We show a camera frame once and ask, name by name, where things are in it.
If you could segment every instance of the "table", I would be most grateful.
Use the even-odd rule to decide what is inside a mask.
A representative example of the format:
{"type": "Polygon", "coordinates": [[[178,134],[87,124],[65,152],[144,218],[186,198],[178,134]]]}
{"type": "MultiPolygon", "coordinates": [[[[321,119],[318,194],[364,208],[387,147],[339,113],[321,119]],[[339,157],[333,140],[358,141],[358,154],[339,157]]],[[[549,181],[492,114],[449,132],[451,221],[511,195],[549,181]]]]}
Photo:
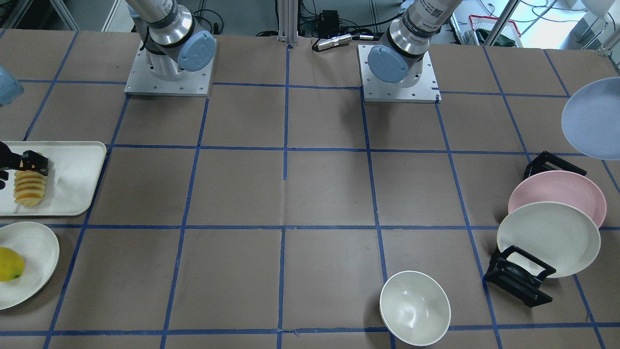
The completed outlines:
{"type": "Polygon", "coordinates": [[[433,45],[439,104],[362,101],[356,47],[219,36],[210,97],[123,93],[137,34],[0,32],[25,93],[1,140],[108,147],[92,207],[43,222],[60,263],[0,312],[5,348],[407,348],[378,309],[402,270],[452,306],[433,348],[620,345],[620,163],[581,156],[560,115],[616,76],[592,51],[433,45]],[[537,153],[608,200],[602,247],[529,309],[482,282],[508,197],[537,153]]]}

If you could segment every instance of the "black plate holder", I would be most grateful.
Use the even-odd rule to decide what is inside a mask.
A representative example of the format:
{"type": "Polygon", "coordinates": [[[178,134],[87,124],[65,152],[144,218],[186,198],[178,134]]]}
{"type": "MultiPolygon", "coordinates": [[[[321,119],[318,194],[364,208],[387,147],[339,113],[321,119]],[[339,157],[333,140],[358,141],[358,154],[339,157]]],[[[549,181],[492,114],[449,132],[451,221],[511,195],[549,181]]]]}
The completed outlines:
{"type": "Polygon", "coordinates": [[[517,246],[510,246],[504,252],[496,250],[491,257],[489,269],[484,280],[494,283],[506,292],[521,299],[526,306],[532,308],[550,303],[553,298],[539,290],[545,278],[556,272],[556,269],[539,260],[517,246]],[[508,261],[508,256],[517,252],[521,256],[541,266],[544,270],[533,276],[524,268],[508,261]]]}
{"type": "Polygon", "coordinates": [[[547,152],[546,150],[540,153],[531,163],[525,168],[523,179],[536,175],[540,172],[552,171],[552,170],[564,170],[578,173],[585,176],[587,172],[579,168],[568,161],[559,158],[557,155],[547,152]]]}

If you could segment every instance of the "metal plate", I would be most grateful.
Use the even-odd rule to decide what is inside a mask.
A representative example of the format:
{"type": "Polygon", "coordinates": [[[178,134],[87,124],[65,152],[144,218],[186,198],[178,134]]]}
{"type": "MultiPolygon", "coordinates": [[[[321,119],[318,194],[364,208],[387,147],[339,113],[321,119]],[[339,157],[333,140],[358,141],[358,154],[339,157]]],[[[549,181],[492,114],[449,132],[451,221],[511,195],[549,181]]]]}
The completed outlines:
{"type": "Polygon", "coordinates": [[[151,73],[146,50],[138,51],[125,85],[125,93],[140,96],[207,97],[211,87],[213,61],[198,71],[183,71],[179,80],[163,80],[151,73]]]}
{"type": "Polygon", "coordinates": [[[369,102],[409,102],[434,103],[441,100],[435,70],[430,54],[424,55],[424,70],[417,84],[401,88],[395,84],[385,83],[375,77],[367,63],[372,45],[357,46],[360,59],[361,80],[364,86],[364,100],[369,102]]]}

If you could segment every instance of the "yellow lemon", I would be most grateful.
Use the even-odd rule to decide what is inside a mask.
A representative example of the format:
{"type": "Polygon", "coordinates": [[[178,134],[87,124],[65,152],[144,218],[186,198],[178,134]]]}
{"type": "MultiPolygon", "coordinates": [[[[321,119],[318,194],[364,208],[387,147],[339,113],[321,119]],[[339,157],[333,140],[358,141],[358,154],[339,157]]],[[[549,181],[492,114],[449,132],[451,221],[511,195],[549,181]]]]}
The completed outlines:
{"type": "Polygon", "coordinates": [[[8,247],[0,247],[0,281],[15,280],[24,272],[24,259],[8,247]]]}

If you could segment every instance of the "pink plate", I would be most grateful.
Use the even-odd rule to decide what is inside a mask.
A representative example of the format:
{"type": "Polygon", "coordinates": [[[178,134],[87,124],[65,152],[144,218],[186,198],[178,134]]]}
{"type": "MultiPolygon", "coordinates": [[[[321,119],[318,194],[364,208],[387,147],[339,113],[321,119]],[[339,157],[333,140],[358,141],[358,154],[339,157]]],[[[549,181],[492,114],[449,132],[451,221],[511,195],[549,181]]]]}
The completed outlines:
{"type": "Polygon", "coordinates": [[[588,178],[569,171],[535,174],[519,184],[508,200],[508,213],[532,202],[552,201],[570,205],[601,227],[607,202],[601,189],[588,178]]]}

